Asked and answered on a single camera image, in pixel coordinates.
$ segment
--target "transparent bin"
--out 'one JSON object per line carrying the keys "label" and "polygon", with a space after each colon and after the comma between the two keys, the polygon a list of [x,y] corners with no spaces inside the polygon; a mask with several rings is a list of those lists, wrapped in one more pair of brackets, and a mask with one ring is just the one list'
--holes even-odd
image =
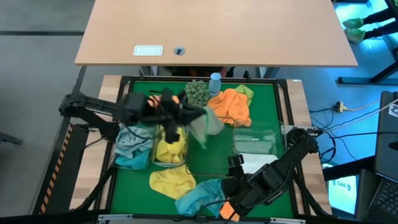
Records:
{"label": "transparent bin", "polygon": [[152,150],[152,157],[151,161],[161,167],[177,167],[185,163],[185,159],[187,158],[187,153],[188,153],[188,128],[187,127],[181,127],[182,128],[182,135],[185,138],[185,145],[183,146],[183,154],[182,154],[182,161],[179,163],[173,163],[173,162],[162,162],[156,158],[157,155],[157,146],[159,145],[160,140],[162,140],[162,136],[164,135],[161,134],[160,132],[163,131],[162,128],[157,125],[155,127],[155,139],[154,139],[154,148]]}
{"label": "transparent bin", "polygon": [[207,149],[190,136],[187,154],[187,173],[194,176],[226,177],[228,174],[228,157],[234,154],[234,119],[219,117],[225,123],[217,135],[206,139]]}
{"label": "transparent bin", "polygon": [[281,122],[277,124],[253,121],[250,127],[238,126],[234,129],[235,153],[272,154],[283,156],[287,148]]}

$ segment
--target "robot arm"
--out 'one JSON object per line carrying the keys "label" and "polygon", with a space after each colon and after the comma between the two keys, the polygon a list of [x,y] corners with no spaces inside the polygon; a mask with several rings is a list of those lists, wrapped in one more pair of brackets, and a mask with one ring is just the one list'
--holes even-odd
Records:
{"label": "robot arm", "polygon": [[[269,205],[278,199],[288,189],[301,160],[308,153],[318,152],[316,140],[304,129],[295,128],[288,132],[287,143],[290,148],[282,158],[262,166],[256,173],[240,172],[239,175],[239,172],[232,172],[235,176],[231,181],[236,181],[238,187],[231,191],[229,203],[239,216],[245,217],[255,206]],[[239,162],[244,161],[235,160],[234,170],[240,170],[237,169]]]}
{"label": "robot arm", "polygon": [[[173,99],[173,93],[164,89],[160,98],[148,97],[144,93],[132,92],[122,103],[112,103],[86,96],[82,93],[66,95],[59,107],[64,117],[81,118],[90,126],[98,128],[101,135],[115,142],[119,124],[159,124],[165,127],[165,141],[179,140],[178,126],[186,126],[206,113],[202,108],[189,105],[185,93]],[[112,116],[118,122],[107,122],[96,113]]]}

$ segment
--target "green sponge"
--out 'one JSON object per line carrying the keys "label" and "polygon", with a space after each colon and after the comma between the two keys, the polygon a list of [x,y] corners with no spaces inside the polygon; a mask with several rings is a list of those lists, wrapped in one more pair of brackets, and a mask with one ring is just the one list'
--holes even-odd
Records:
{"label": "green sponge", "polygon": [[196,81],[188,83],[185,86],[185,93],[188,97],[188,103],[193,106],[206,106],[210,99],[210,93],[204,81]]}

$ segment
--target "person's leg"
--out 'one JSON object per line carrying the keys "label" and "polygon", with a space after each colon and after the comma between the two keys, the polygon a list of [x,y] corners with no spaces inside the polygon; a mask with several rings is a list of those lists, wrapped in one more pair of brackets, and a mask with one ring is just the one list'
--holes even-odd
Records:
{"label": "person's leg", "polygon": [[398,32],[398,21],[390,22],[389,24],[367,32],[361,29],[351,28],[344,30],[347,39],[357,44],[369,38],[380,37],[382,35],[393,34],[396,32]]}
{"label": "person's leg", "polygon": [[348,19],[347,21],[343,22],[343,25],[347,28],[356,29],[356,28],[360,28],[366,24],[372,24],[375,22],[386,21],[393,17],[394,17],[394,11],[392,9],[387,8],[380,12],[376,12],[374,14],[368,15],[368,17],[366,17],[364,19],[361,19],[361,18]]}
{"label": "person's leg", "polygon": [[363,19],[363,24],[372,24],[375,22],[383,22],[389,19],[394,18],[394,11],[390,8],[382,10],[380,12],[376,12],[374,14],[368,15],[366,18]]}
{"label": "person's leg", "polygon": [[396,32],[398,32],[398,21],[390,22],[389,24],[386,24],[382,27],[365,32],[364,40],[373,37],[380,37],[382,35],[393,34]]}

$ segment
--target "keyboard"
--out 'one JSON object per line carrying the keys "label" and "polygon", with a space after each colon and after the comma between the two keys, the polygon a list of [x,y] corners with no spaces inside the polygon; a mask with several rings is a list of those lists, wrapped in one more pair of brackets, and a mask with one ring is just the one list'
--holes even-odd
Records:
{"label": "keyboard", "polygon": [[398,218],[398,183],[383,179],[380,183],[373,204]]}

